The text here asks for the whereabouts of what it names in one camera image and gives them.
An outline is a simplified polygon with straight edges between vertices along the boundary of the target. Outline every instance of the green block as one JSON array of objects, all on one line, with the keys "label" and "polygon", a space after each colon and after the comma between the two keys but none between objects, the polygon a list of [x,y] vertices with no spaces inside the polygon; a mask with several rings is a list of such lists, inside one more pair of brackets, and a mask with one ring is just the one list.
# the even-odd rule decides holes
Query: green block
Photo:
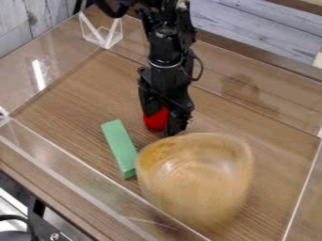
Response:
[{"label": "green block", "polygon": [[137,151],[120,120],[100,125],[124,179],[136,175]]}]

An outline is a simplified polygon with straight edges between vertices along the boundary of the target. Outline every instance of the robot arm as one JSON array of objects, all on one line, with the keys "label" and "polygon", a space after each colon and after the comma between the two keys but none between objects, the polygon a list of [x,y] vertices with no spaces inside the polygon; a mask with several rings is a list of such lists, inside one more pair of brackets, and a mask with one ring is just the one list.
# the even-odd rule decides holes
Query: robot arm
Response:
[{"label": "robot arm", "polygon": [[[139,68],[139,99],[147,127],[174,136],[186,129],[194,103],[187,88],[203,74],[203,63],[190,46],[196,30],[190,19],[188,0],[117,0],[112,10],[104,0],[97,6],[111,17],[121,17],[136,3],[144,33],[149,42],[149,68]],[[202,63],[196,78],[192,77],[194,60]]]}]

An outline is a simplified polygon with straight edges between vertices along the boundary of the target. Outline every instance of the wooden table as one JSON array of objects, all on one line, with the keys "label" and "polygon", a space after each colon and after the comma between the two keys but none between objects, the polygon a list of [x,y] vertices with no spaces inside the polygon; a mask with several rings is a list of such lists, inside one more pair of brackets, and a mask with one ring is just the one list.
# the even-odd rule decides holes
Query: wooden table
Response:
[{"label": "wooden table", "polygon": [[296,8],[306,12],[322,15],[322,1],[321,0],[266,0],[271,3],[284,5],[290,8]]},{"label": "wooden table", "polygon": [[[87,14],[93,23],[108,22],[95,8]],[[32,47],[64,34],[60,47],[79,49],[75,55],[80,55],[81,44],[88,48],[88,43],[81,40],[73,46],[67,41],[73,39],[67,38],[68,30],[73,32],[77,27],[77,21],[71,20],[49,36],[37,39]],[[20,128],[16,132],[19,145],[31,156],[3,140],[0,169],[97,240],[140,240],[133,238],[127,223],[117,225],[113,222],[107,204],[123,217],[149,222],[151,227],[145,223],[140,227],[159,240],[199,240],[200,237],[171,218],[159,213],[148,217],[152,208],[136,198],[125,197],[123,189],[117,190],[96,173],[99,171],[125,187],[135,197],[140,195],[137,180],[120,178],[100,133],[101,123],[121,119],[137,149],[162,138],[162,134],[148,132],[141,123],[136,79],[137,67],[145,63],[147,43],[139,22],[129,17],[124,18],[124,32],[125,38],[111,52],[95,50],[80,64],[63,72],[51,87],[11,113],[36,134],[28,134],[27,129],[12,124],[11,128]],[[186,132],[235,135],[250,144],[255,156],[252,188],[240,214],[220,233],[219,227],[212,226],[199,232],[207,238],[223,241],[280,240],[319,145],[315,134],[322,118],[322,88],[303,76],[206,43],[198,42],[194,48],[204,60],[206,72],[202,82],[190,89],[196,111]],[[9,66],[19,53],[29,50],[31,46],[25,46],[3,59],[0,68]],[[19,83],[20,80],[12,78],[12,81]],[[3,90],[1,94],[11,98],[9,91]],[[11,128],[0,129],[0,136]],[[43,137],[75,157],[60,153]],[[151,225],[156,220],[175,227],[176,232]]]}]

